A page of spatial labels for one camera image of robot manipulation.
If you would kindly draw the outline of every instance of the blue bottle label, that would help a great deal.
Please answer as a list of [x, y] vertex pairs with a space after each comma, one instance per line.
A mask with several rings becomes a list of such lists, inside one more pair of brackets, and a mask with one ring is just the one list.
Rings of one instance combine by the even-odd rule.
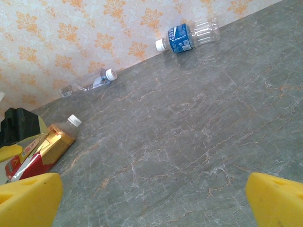
[[193, 48], [186, 27], [186, 24], [181, 24], [169, 30], [169, 43], [175, 53], [189, 51]]

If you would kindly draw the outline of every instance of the yellow plastic piece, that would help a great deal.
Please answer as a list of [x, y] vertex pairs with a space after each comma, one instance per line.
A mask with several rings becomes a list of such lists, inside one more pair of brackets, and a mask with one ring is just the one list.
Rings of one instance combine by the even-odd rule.
[[51, 227], [63, 193], [59, 174], [0, 186], [1, 227]]
[[22, 153], [23, 148], [20, 145], [3, 146], [0, 148], [0, 162]]
[[303, 184], [250, 174], [246, 195], [259, 227], [303, 227]]

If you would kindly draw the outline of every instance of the wall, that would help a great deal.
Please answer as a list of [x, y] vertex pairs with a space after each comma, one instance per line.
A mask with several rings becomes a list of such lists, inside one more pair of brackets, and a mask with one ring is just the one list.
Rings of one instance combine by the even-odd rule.
[[122, 69], [158, 52], [181, 22], [216, 13], [226, 25], [279, 0], [0, 0], [0, 114], [57, 98], [75, 76]]

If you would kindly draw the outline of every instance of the marble surface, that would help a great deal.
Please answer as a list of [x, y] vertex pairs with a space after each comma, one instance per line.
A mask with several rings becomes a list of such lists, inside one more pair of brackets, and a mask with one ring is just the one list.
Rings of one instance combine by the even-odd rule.
[[55, 227], [250, 227], [251, 172], [302, 181], [303, 5], [284, 0], [218, 43], [160, 54], [39, 110], [83, 124], [53, 171]]

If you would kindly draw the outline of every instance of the black object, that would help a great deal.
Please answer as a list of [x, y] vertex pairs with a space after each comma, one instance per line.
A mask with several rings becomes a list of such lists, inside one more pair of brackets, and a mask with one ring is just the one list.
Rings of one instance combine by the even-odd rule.
[[1, 121], [0, 148], [40, 134], [38, 115], [23, 108], [10, 108]]

